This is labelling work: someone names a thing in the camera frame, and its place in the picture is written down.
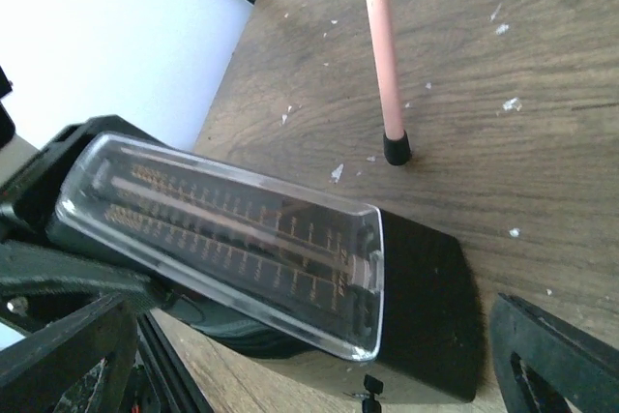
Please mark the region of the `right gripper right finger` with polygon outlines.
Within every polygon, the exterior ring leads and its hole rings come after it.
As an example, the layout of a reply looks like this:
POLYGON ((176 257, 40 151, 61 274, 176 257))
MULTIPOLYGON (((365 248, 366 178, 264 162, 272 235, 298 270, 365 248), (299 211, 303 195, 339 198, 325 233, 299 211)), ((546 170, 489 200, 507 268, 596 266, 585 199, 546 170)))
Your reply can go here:
POLYGON ((494 373, 509 412, 616 412, 618 350, 514 296, 489 317, 494 373))

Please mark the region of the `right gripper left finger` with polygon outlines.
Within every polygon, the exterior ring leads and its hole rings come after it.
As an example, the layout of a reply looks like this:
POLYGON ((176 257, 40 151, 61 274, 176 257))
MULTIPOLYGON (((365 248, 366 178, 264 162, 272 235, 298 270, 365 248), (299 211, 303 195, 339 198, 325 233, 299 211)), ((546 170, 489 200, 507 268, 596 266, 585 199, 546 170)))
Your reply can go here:
POLYGON ((88 412, 116 412, 137 348, 136 316, 119 294, 99 300, 1 351, 1 410, 45 412, 103 364, 88 412))

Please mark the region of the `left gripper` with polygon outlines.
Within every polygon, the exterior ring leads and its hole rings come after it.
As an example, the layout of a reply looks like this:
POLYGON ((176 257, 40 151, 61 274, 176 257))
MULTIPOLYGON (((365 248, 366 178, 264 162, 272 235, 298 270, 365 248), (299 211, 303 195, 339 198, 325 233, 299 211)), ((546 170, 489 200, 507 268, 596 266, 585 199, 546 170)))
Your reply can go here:
MULTIPOLYGON (((156 139, 118 115, 71 124, 38 150, 17 135, 6 109, 1 110, 1 239, 11 235, 45 240, 45 227, 60 188, 85 147, 100 133, 115 132, 156 139)), ((1 294, 101 296, 120 293, 134 310, 145 312, 167 302, 167 292, 150 277, 18 241, 1 245, 1 294)))

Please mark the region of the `black metronome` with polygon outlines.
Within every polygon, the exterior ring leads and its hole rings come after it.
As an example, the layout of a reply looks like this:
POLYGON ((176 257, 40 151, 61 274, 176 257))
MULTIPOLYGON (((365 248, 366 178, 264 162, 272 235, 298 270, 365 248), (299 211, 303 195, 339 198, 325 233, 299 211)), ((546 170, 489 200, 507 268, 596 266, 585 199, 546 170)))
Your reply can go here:
POLYGON ((68 126, 51 146, 48 240, 154 279, 176 319, 334 397, 475 398, 484 319, 456 238, 175 150, 115 116, 68 126))

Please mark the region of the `pink music stand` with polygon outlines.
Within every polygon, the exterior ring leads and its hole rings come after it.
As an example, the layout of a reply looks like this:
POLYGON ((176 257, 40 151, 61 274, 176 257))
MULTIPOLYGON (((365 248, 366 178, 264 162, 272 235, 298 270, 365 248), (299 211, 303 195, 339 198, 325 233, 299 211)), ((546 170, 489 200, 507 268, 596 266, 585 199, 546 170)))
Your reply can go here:
POLYGON ((383 117, 383 153, 388 164, 402 166, 412 152, 402 120, 391 0, 366 0, 366 5, 383 117))

